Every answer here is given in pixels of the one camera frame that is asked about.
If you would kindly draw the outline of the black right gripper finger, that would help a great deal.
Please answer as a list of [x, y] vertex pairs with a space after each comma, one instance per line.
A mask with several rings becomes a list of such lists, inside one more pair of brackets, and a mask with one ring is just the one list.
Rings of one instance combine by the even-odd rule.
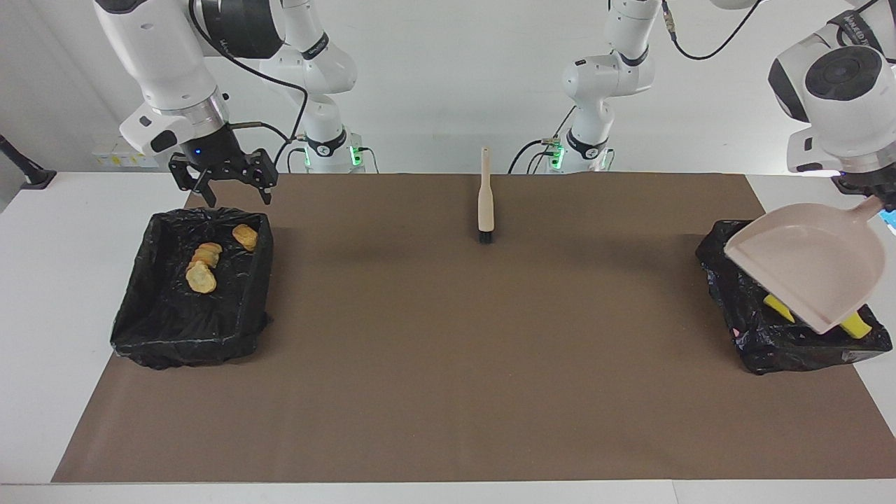
[[272, 203], [272, 189], [277, 186], [278, 177], [279, 172], [265, 149], [244, 154], [242, 182], [259, 192], [263, 204]]
[[169, 171], [181, 191], [201, 195], [206, 207], [217, 207], [217, 198], [206, 179], [205, 170], [200, 169], [198, 176], [191, 174], [192, 164], [185, 155], [173, 155], [169, 158]]

